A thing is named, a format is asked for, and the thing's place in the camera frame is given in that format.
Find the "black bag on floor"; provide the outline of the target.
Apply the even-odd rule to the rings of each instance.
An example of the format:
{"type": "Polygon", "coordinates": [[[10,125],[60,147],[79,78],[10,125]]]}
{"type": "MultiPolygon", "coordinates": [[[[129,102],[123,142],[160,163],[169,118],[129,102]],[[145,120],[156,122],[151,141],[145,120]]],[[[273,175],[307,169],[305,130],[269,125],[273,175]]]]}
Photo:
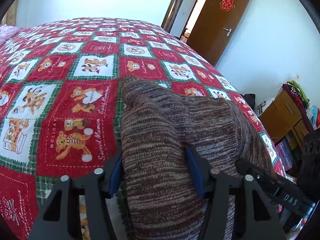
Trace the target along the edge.
{"type": "Polygon", "coordinates": [[[255,108],[255,94],[247,93],[242,95],[247,104],[254,110],[255,108]]]}

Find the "brown wooden door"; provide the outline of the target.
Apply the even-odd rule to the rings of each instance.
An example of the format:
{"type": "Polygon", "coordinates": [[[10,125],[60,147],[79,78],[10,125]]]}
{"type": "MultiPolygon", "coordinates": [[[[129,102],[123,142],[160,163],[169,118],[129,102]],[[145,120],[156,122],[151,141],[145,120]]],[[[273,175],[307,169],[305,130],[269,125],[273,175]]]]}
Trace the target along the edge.
{"type": "Polygon", "coordinates": [[[235,8],[230,11],[220,9],[221,1],[205,1],[187,40],[187,45],[213,66],[229,43],[250,0],[234,0],[235,8]],[[223,28],[232,29],[229,36],[223,28]]]}

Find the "green folded clothes pile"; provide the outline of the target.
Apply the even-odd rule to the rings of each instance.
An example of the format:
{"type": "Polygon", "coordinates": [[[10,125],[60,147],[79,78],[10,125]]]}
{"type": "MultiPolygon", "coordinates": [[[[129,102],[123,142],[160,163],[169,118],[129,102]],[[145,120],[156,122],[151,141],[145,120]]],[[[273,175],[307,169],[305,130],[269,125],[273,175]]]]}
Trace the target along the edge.
{"type": "Polygon", "coordinates": [[[310,100],[307,98],[300,85],[295,80],[287,81],[286,84],[290,87],[291,92],[300,98],[304,108],[308,109],[310,106],[310,100]]]}

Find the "yellow curtain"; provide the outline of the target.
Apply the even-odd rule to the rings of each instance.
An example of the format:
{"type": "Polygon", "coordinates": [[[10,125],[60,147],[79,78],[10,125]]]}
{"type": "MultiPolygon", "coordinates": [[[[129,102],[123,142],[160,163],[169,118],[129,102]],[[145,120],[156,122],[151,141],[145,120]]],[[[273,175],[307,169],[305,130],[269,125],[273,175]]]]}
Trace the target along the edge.
{"type": "Polygon", "coordinates": [[[15,0],[2,18],[1,25],[16,25],[18,0],[15,0]]]}

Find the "brown knitted sweater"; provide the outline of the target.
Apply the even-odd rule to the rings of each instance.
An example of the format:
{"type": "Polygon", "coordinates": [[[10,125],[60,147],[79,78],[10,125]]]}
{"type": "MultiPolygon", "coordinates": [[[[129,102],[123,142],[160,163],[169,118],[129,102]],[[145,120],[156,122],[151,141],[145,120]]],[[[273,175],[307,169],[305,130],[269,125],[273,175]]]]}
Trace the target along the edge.
{"type": "Polygon", "coordinates": [[[235,102],[176,94],[131,75],[121,79],[121,88],[123,168],[137,239],[199,236],[207,202],[186,166],[188,145],[233,177],[239,158],[273,173],[261,136],[235,102]]]}

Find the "red double happiness decal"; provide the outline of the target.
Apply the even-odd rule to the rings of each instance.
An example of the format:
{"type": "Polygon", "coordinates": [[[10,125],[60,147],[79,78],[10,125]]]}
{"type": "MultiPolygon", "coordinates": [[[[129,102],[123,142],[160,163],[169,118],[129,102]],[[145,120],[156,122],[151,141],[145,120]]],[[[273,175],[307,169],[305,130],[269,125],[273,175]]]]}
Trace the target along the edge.
{"type": "Polygon", "coordinates": [[[221,10],[230,11],[235,8],[234,0],[222,0],[219,5],[221,10]]]}

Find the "red patchwork bedspread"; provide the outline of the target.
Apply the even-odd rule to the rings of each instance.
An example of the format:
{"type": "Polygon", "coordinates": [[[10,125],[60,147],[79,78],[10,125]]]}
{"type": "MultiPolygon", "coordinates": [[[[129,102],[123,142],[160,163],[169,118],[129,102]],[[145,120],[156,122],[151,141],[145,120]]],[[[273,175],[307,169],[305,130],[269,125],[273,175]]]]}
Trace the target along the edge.
{"type": "Polygon", "coordinates": [[[116,148],[119,79],[134,75],[187,96],[235,101],[285,174],[253,110],[206,59],[161,27],[75,18],[22,29],[1,43],[1,215],[27,239],[54,180],[103,165],[116,148]]]}

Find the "wooden desk cabinet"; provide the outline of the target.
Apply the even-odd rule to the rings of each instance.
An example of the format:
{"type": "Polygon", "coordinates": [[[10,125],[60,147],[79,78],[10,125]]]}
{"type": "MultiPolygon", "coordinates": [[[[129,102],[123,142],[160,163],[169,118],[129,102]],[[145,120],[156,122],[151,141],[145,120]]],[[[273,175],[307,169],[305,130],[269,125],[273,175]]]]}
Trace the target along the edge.
{"type": "Polygon", "coordinates": [[[259,115],[259,119],[274,144],[289,136],[291,148],[303,148],[305,136],[313,131],[306,113],[283,89],[259,115]]]}

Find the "purple box under desk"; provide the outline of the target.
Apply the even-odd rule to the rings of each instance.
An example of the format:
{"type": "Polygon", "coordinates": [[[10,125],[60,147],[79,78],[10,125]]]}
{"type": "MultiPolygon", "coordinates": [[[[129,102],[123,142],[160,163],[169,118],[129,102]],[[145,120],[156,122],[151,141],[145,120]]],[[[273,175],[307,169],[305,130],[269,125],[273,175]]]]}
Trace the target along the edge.
{"type": "Polygon", "coordinates": [[[289,169],[295,167],[295,161],[292,156],[291,148],[285,138],[281,139],[281,141],[276,144],[276,150],[279,157],[281,158],[281,162],[284,166],[285,171],[288,171],[289,169]]]}

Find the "pink pillow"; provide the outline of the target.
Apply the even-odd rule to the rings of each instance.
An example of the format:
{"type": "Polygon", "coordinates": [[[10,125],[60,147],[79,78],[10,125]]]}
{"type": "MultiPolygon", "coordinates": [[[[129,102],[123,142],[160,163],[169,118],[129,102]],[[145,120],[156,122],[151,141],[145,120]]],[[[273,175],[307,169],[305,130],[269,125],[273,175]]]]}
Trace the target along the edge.
{"type": "Polygon", "coordinates": [[[8,39],[15,36],[19,31],[18,27],[11,25],[1,25],[0,26],[0,46],[3,45],[8,39]]]}

